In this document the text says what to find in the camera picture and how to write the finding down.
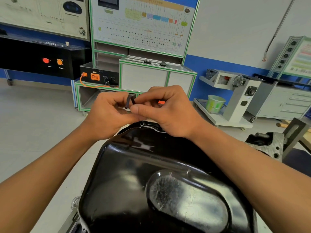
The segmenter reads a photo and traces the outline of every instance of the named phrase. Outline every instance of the orange rectangle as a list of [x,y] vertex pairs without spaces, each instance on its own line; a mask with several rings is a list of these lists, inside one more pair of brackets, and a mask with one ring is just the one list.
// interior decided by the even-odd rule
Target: orange rectangle
[[99,81],[99,74],[91,74],[91,79]]
[[184,6],[176,4],[176,3],[172,3],[169,1],[164,1],[164,0],[137,0],[137,1],[143,1],[143,2],[146,2],[149,4],[154,4],[157,6],[163,6],[163,7],[167,7],[167,8],[178,10],[178,11],[184,10]]

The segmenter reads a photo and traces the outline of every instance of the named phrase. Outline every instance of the caster wheel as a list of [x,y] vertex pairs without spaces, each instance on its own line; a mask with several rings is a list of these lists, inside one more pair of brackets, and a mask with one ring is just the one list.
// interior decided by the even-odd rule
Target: caster wheel
[[8,80],[7,80],[7,84],[8,84],[9,86],[13,86],[13,81],[12,81],[12,79],[8,79]]
[[257,119],[257,117],[252,116],[252,117],[249,119],[249,121],[250,121],[251,123],[253,123],[253,122],[255,122],[256,119]]

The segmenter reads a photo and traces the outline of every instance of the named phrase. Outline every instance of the drawer handle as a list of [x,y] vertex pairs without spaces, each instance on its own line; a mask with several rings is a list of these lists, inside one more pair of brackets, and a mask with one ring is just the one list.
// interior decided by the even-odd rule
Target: drawer handle
[[303,94],[293,94],[294,96],[305,96],[305,97],[311,97],[311,96],[307,96],[307,95],[303,95]]
[[290,100],[293,100],[293,101],[305,101],[305,102],[311,102],[311,101],[308,101],[308,100],[298,99],[298,98],[290,98]]
[[301,114],[300,112],[295,112],[295,111],[290,111],[290,110],[281,110],[281,112],[294,113],[294,114]]
[[291,104],[291,103],[286,103],[286,105],[294,105],[294,106],[301,106],[301,107],[309,107],[309,106],[306,106],[306,105],[295,105],[295,104]]

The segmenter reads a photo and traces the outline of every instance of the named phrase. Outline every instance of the forearm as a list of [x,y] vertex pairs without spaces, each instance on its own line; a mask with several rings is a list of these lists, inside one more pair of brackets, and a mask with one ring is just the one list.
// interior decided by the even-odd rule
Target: forearm
[[240,188],[273,232],[309,232],[308,176],[206,122],[189,139]]
[[81,156],[94,144],[78,127],[0,184],[0,232],[30,232]]

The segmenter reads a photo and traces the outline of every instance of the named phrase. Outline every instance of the black box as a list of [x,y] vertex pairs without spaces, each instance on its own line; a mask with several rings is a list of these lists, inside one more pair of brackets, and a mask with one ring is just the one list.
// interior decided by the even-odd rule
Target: black box
[[82,81],[89,83],[98,83],[107,86],[119,85],[119,64],[96,61],[96,67],[93,68],[93,62],[80,66]]
[[76,79],[80,65],[92,60],[90,48],[42,41],[20,35],[0,35],[0,68]]

